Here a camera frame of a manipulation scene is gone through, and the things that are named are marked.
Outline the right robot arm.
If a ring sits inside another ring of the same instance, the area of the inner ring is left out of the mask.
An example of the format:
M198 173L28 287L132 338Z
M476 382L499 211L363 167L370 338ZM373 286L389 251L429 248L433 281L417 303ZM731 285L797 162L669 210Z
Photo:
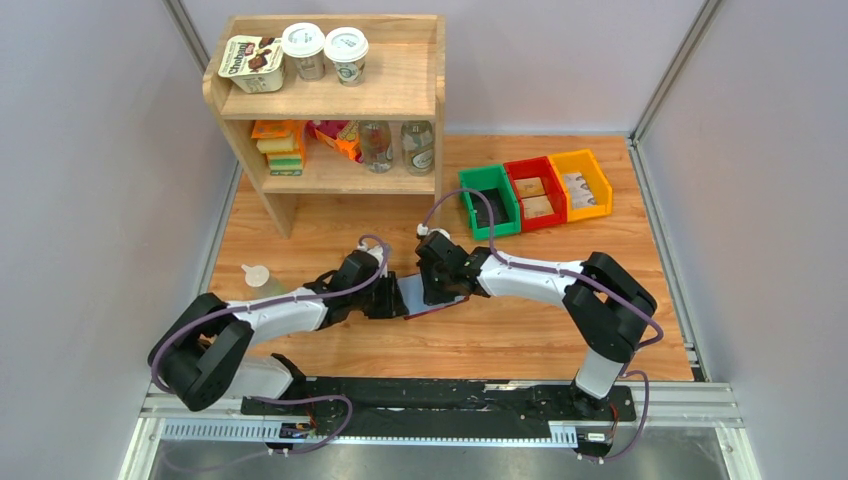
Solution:
M645 346L646 328L656 325L653 295L603 252L584 261L541 261L490 247L468 252L432 231L421 237L415 253L427 304L515 297L565 310L588 347L570 392L572 408L583 418L596 418L609 407L614 382Z

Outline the dark credit card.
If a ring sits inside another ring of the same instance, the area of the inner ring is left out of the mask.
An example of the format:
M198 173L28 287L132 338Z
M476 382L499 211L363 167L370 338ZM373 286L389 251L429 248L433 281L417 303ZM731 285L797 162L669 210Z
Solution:
M491 219L494 220L496 225L509 223L509 212L500 190L497 188L491 188L481 190L480 193L487 199L492 210L492 216L489 216L485 202L479 196L471 194L470 197L472 199L477 227L488 228L490 226Z

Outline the red leather card holder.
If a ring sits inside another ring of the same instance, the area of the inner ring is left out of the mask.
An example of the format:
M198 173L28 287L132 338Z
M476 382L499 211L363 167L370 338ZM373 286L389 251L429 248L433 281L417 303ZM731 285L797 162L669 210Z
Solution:
M451 301L428 305L424 301L424 284L420 274L399 278L397 282L406 308L406 313L403 315L405 320L421 317L468 301L467 297L458 296Z

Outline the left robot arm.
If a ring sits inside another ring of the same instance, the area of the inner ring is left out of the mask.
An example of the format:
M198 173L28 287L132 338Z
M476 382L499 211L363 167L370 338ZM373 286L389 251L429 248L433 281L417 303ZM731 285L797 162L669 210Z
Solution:
M152 380L192 412L210 407L231 391L254 346L329 328L355 311L369 313L378 303L378 284L389 278L389 252L360 245L339 268L283 295L250 302L197 296L148 354Z

